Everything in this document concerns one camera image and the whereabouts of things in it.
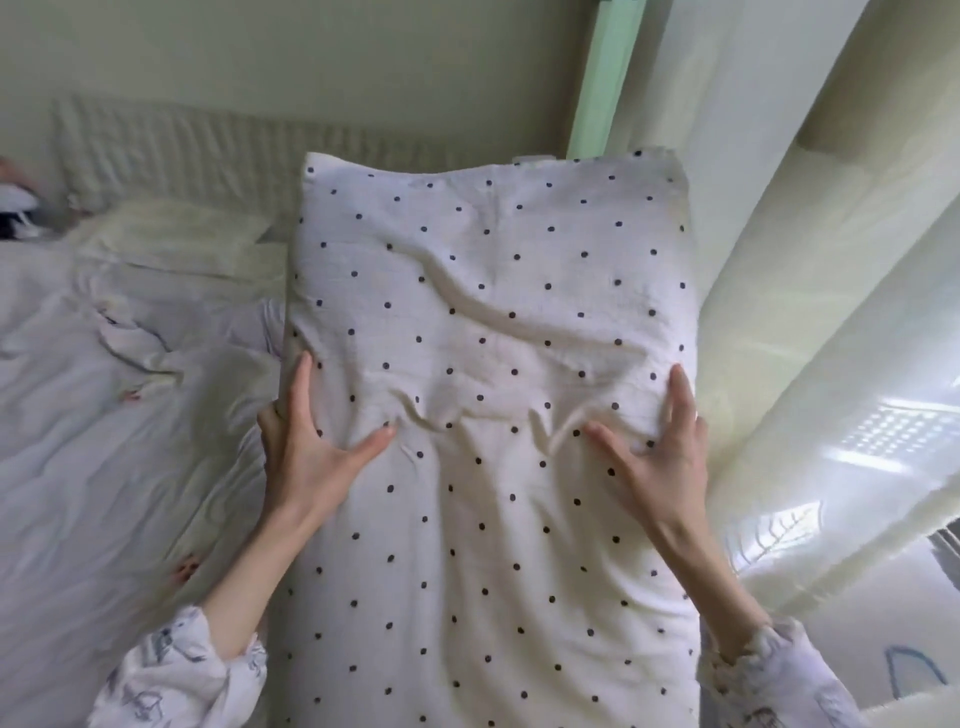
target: white pillow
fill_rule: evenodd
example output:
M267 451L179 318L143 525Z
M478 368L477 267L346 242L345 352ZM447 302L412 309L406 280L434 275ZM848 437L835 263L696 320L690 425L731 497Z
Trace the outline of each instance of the white pillow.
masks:
M178 200L128 200L66 236L83 255L161 271L232 276L270 227L256 214Z
M398 434L280 591L276 723L697 725L696 612L580 435L647 449L670 366L695 374L677 161L310 155L303 190L287 376L316 354L335 444Z

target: person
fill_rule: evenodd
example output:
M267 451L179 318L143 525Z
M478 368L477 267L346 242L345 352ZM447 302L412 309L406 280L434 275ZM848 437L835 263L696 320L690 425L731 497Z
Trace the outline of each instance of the person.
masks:
M250 716L266 678L257 624L283 574L346 499L354 478L396 434L386 425L343 450L318 436L310 409L313 360L305 353L289 392L287 422L276 406L257 421L267 491L252 537L224 579L196 607L143 638L107 680L88 719L119 728L162 715L168 728L232 728ZM636 517L699 610L714 642L698 678L722 728L853 728L856 704L800 624L775 620L744 589L707 517L707 424L675 365L659 445L631 452L597 422L585 432L626 478Z

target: green strip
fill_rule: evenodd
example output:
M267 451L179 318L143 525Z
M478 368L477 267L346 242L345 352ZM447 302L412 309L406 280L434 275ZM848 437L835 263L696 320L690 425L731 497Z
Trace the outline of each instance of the green strip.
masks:
M606 150L646 4L646 0L601 0L566 158L600 157Z

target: white sleeve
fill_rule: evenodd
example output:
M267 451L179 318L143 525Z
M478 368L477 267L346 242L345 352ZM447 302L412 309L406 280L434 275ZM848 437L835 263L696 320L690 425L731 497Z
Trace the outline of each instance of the white sleeve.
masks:
M794 619L754 635L733 664L705 653L697 675L727 728L864 728L850 693Z
M181 609L147 635L108 677L86 720L88 728L240 728L267 678L267 652L253 636L225 663L210 643L199 607Z

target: pillow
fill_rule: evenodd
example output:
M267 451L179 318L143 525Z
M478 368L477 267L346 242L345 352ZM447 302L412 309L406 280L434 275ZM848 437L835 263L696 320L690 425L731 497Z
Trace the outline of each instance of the pillow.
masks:
M178 200L128 200L66 239L82 255L161 271L232 276L270 220Z
M276 603L277 724L695 726L697 615L589 418L654 447L696 368L674 157L439 175L307 158L286 375L390 448Z

